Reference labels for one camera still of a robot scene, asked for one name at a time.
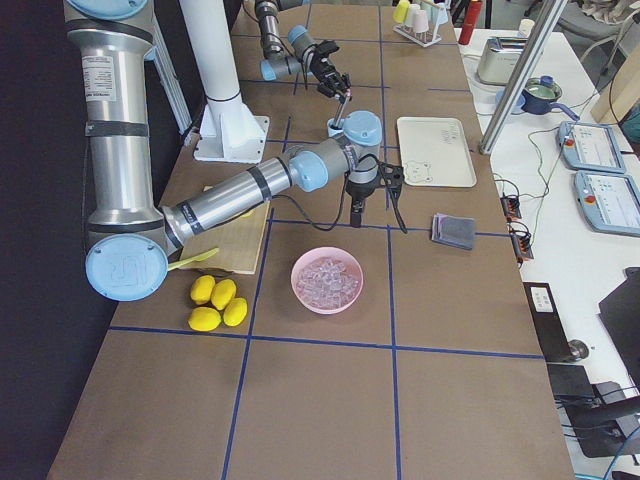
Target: pink bowl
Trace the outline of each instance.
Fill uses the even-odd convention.
[[[358,287],[354,297],[349,302],[341,305],[338,308],[323,309],[310,305],[301,298],[300,294],[298,293],[298,289],[296,288],[296,284],[298,283],[298,278],[300,277],[300,273],[302,272],[302,270],[304,270],[316,260],[320,260],[321,258],[331,258],[332,260],[344,263],[346,267],[344,273],[347,275],[352,275],[358,280]],[[360,296],[363,283],[364,276],[362,274],[362,268],[360,267],[358,261],[350,253],[335,247],[320,247],[309,250],[298,259],[298,261],[293,266],[293,269],[291,270],[291,288],[293,289],[293,293],[295,294],[295,296],[298,298],[298,300],[300,300],[300,303],[302,303],[309,310],[315,313],[321,313],[323,315],[339,313],[349,308],[353,304],[353,302],[355,302],[356,299]]]

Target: metal pole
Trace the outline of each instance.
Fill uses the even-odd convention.
[[[182,135],[191,125],[191,114],[184,99],[182,88],[180,88],[178,76],[173,68],[169,50],[167,50],[167,45],[164,43],[160,24],[155,15],[153,16],[153,44],[156,47],[153,63],[158,70],[158,75],[160,75],[160,83],[169,99],[173,116],[176,117],[178,131]]]
[[[538,16],[536,25],[533,27],[527,45],[513,69],[509,83],[507,83],[505,87],[502,100],[500,100],[500,103],[496,107],[487,131],[480,141],[480,153],[484,155],[491,153],[498,139],[498,135],[500,135],[502,127],[507,121],[507,117],[522,93],[525,83],[531,77],[533,69],[538,63],[542,50],[547,43],[547,39],[551,35],[551,32],[553,32],[553,28],[556,26],[560,15],[562,15],[567,2],[568,0],[546,0],[543,3],[542,10]]]

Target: red bottle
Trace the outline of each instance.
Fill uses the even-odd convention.
[[[462,23],[460,38],[458,39],[458,43],[460,45],[469,44],[469,41],[471,40],[471,34],[473,33],[473,29],[476,27],[476,23],[478,22],[478,17],[480,16],[481,11],[481,0],[471,0],[471,2],[469,2],[469,7],[467,7],[467,13],[464,16],[464,22]]]

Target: white tray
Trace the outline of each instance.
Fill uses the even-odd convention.
[[[476,173],[457,118],[400,117],[400,159],[408,185],[473,187]]]

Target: label sticker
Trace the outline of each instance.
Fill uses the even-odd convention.
[[[553,313],[553,304],[546,288],[531,287],[531,298],[536,307],[536,312]]]
[[[116,101],[113,57],[82,57],[84,96],[87,102]]]

